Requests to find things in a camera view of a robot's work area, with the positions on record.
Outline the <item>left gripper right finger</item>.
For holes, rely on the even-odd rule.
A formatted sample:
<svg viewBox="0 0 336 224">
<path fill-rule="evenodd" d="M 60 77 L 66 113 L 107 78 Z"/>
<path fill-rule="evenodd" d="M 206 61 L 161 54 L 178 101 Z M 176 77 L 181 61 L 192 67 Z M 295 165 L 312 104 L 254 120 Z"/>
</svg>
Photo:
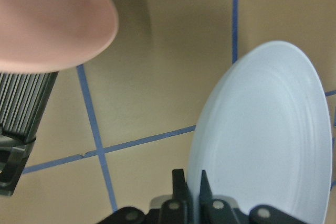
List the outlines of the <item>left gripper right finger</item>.
<svg viewBox="0 0 336 224">
<path fill-rule="evenodd" d="M 214 198 L 205 170 L 201 174 L 199 209 L 200 223 L 234 223 L 234 214 L 229 203 L 221 198 Z"/>
</svg>

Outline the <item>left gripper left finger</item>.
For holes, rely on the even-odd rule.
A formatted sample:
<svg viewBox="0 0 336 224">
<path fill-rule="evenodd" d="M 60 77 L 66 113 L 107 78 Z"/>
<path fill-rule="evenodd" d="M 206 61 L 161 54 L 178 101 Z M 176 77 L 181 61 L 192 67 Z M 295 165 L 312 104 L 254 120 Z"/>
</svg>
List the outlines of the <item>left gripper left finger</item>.
<svg viewBox="0 0 336 224">
<path fill-rule="evenodd" d="M 160 209 L 160 223 L 194 223 L 193 200 L 183 169 L 172 170 L 172 196 Z"/>
</svg>

